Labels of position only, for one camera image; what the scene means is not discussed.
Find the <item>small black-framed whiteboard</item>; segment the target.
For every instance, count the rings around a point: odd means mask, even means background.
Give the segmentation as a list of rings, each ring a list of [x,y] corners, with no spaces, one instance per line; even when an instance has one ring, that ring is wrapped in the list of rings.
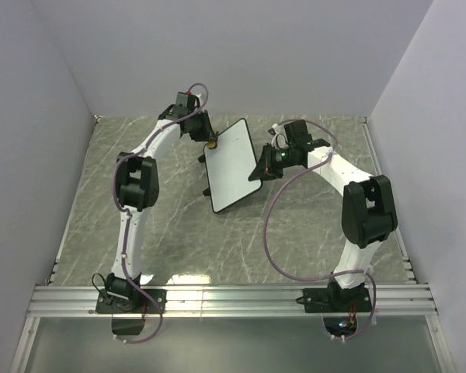
[[[256,153],[245,118],[241,118],[222,131],[217,147],[203,148],[208,187],[203,192],[210,198],[215,214],[259,191],[263,182],[249,180],[257,166]]]

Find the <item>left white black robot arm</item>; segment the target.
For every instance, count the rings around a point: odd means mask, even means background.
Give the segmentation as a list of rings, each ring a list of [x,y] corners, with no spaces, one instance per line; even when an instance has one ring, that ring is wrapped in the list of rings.
[[[217,147],[218,133],[206,110],[180,119],[164,113],[136,148],[117,157],[112,195],[120,212],[120,233],[105,290],[123,312],[133,312],[144,303],[140,291],[141,249],[148,213],[159,195],[157,162],[184,134],[195,142]]]

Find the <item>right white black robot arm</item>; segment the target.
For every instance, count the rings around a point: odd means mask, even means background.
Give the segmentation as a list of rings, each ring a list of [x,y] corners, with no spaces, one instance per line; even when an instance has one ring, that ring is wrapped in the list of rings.
[[[249,180],[275,180],[283,170],[303,166],[278,190],[270,203],[263,227],[263,246],[272,267],[284,277],[296,281],[334,280],[337,285],[327,292],[329,305],[338,311],[347,309],[355,299],[354,289],[364,284],[371,260],[381,243],[398,227],[391,181],[384,175],[373,176],[338,155],[325,140],[289,144],[276,149],[270,144],[263,150]],[[277,266],[267,243],[269,217],[282,192],[299,177],[313,172],[329,183],[342,197],[341,226],[346,237],[339,263],[330,275],[297,277]]]

